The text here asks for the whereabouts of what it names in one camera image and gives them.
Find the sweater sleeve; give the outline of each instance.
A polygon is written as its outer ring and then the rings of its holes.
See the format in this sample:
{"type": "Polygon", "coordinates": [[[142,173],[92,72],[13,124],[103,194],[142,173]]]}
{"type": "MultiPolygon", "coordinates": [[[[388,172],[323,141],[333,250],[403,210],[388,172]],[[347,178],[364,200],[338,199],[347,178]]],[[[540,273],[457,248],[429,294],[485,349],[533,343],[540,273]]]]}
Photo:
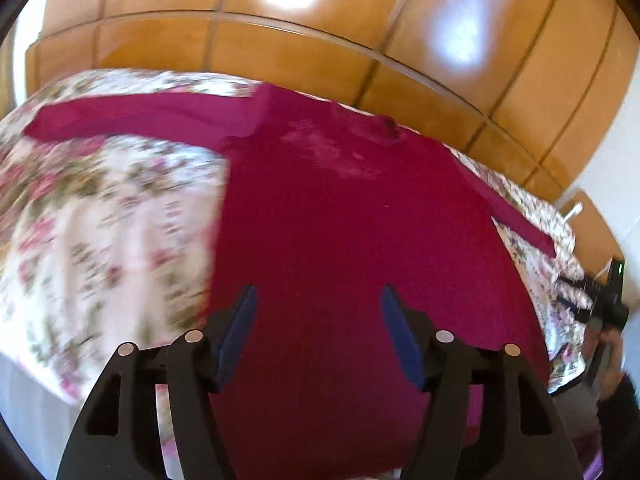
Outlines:
{"type": "Polygon", "coordinates": [[[472,171],[462,164],[453,154],[451,158],[454,160],[466,183],[484,199],[491,212],[491,216],[495,218],[496,221],[517,232],[517,234],[527,242],[550,258],[556,257],[556,248],[550,236],[540,231],[524,218],[520,211],[509,204],[491,187],[480,180],[480,178],[475,176],[472,171]]]}
{"type": "Polygon", "coordinates": [[[131,134],[218,149],[255,130],[268,96],[247,99],[193,93],[86,97],[42,107],[24,134],[40,142],[131,134]]]}
{"type": "Polygon", "coordinates": [[[640,470],[640,411],[636,391],[625,376],[615,393],[598,403],[606,478],[637,478],[640,470]]]}

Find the metal screw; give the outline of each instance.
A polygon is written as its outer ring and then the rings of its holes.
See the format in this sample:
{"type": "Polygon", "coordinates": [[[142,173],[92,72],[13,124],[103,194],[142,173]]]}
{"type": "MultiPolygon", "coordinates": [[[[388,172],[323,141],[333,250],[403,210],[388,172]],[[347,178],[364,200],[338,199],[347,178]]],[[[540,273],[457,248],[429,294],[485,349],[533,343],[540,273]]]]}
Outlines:
{"type": "Polygon", "coordinates": [[[118,346],[118,354],[120,354],[121,356],[129,355],[131,352],[133,352],[134,348],[135,347],[132,345],[132,343],[123,343],[118,346]]]}
{"type": "Polygon", "coordinates": [[[436,332],[436,339],[441,343],[451,343],[455,338],[449,330],[438,330],[436,332]]]}
{"type": "Polygon", "coordinates": [[[202,332],[200,330],[189,330],[184,338],[187,340],[187,343],[197,343],[202,339],[202,332]]]}
{"type": "Polygon", "coordinates": [[[518,357],[522,353],[520,347],[518,345],[514,345],[513,343],[508,343],[507,345],[505,345],[504,351],[507,352],[507,354],[511,357],[518,357]]]}

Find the white wall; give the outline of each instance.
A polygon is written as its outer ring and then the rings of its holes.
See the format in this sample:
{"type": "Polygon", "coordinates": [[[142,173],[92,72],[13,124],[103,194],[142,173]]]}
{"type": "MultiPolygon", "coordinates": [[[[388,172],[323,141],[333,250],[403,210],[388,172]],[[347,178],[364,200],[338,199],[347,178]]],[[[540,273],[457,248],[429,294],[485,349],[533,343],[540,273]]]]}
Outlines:
{"type": "Polygon", "coordinates": [[[640,58],[605,139],[558,201],[583,189],[599,209],[626,259],[624,299],[640,306],[640,58]]]}
{"type": "Polygon", "coordinates": [[[44,10],[47,0],[29,0],[24,6],[15,25],[14,39],[14,95],[15,105],[20,106],[27,100],[27,79],[24,54],[34,43],[44,22],[44,10]]]}

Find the red sweater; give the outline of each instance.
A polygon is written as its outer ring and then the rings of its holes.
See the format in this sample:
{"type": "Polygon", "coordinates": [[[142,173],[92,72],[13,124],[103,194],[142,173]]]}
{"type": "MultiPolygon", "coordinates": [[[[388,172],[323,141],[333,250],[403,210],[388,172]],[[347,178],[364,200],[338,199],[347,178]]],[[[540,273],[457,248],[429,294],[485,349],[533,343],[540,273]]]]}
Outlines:
{"type": "MultiPolygon", "coordinates": [[[[550,256],[553,243],[436,140],[266,84],[253,98],[59,104],[27,133],[139,134],[230,161],[210,308],[257,286],[238,373],[214,400],[241,480],[358,476],[407,460],[427,397],[392,347],[385,283],[468,344],[517,343],[548,380],[540,326],[492,217],[550,256]]],[[[476,392],[473,428],[480,413],[476,392]]]]}

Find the person's hand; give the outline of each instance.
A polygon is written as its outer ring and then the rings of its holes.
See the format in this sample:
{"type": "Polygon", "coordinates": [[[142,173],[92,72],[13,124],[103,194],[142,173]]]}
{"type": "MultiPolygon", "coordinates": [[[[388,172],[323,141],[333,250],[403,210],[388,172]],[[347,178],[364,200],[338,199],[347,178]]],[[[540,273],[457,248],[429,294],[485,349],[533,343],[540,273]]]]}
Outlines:
{"type": "Polygon", "coordinates": [[[598,343],[609,343],[611,345],[609,365],[607,365],[602,376],[602,386],[600,388],[600,400],[607,400],[615,393],[620,381],[625,376],[622,371],[624,343],[620,332],[614,328],[598,333],[587,327],[584,332],[584,347],[582,348],[582,355],[585,359],[593,356],[598,343]]]}

